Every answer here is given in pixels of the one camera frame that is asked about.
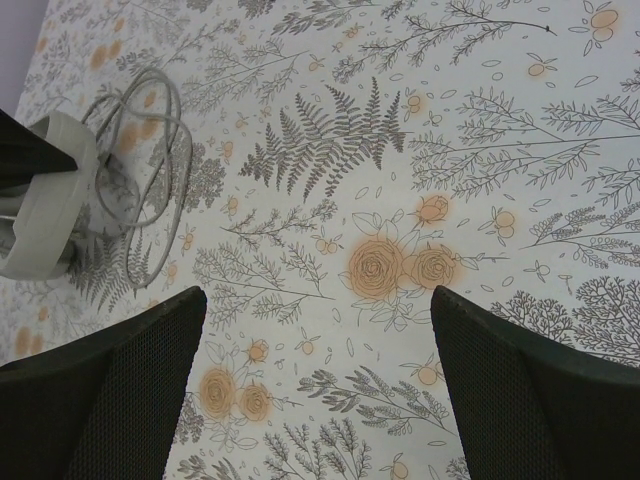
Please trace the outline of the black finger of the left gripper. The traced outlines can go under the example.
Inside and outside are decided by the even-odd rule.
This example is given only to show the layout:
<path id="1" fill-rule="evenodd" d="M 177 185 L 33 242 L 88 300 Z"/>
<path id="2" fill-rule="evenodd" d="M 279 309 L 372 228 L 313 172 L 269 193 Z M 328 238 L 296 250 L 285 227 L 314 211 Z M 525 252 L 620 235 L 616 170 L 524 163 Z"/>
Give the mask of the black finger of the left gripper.
<path id="1" fill-rule="evenodd" d="M 1 174 L 38 175 L 76 171 L 75 160 L 1 111 Z"/>

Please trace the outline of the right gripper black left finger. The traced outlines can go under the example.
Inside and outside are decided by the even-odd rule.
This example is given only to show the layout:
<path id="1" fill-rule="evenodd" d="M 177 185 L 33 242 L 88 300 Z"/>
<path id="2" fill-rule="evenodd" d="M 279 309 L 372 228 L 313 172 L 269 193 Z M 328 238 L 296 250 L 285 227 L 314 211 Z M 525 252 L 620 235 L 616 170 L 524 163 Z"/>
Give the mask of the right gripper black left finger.
<path id="1" fill-rule="evenodd" d="M 2 478 L 162 478 L 206 304 L 191 287 L 2 366 Z"/>

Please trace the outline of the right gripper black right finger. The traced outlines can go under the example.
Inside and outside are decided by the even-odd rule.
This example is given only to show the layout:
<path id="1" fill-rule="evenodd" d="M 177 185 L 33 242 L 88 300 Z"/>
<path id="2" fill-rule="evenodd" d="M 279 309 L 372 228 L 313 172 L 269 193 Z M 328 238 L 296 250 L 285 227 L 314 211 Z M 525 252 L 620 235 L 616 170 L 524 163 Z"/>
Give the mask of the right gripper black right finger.
<path id="1" fill-rule="evenodd" d="M 639 371 L 439 286 L 431 317 L 473 479 L 636 479 Z"/>

